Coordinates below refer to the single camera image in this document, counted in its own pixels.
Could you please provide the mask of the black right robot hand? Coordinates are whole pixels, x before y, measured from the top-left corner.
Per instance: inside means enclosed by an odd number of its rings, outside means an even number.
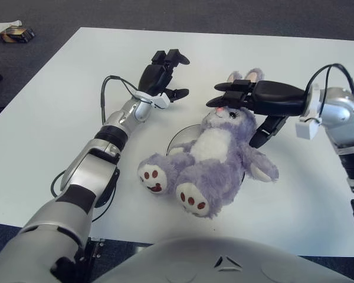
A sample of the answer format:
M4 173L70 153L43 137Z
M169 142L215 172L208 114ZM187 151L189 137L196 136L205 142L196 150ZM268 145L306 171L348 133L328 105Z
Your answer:
M206 106L246 108L254 114L266 116L249 142L256 149L275 136L289 117L300 116L307 108L305 91L285 83L235 80L232 83L217 84L214 88L224 94L209 100Z

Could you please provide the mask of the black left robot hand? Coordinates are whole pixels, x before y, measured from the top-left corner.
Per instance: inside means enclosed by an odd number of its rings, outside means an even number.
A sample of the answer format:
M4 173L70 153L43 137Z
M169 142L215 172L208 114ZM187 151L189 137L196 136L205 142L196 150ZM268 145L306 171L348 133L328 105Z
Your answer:
M157 51L151 59L151 64L145 68L137 89L152 97L165 93L171 103L186 97L189 94L188 89L170 90L167 88L172 80L173 69L178 64L190 64L190 61L178 49L171 49L168 53Z

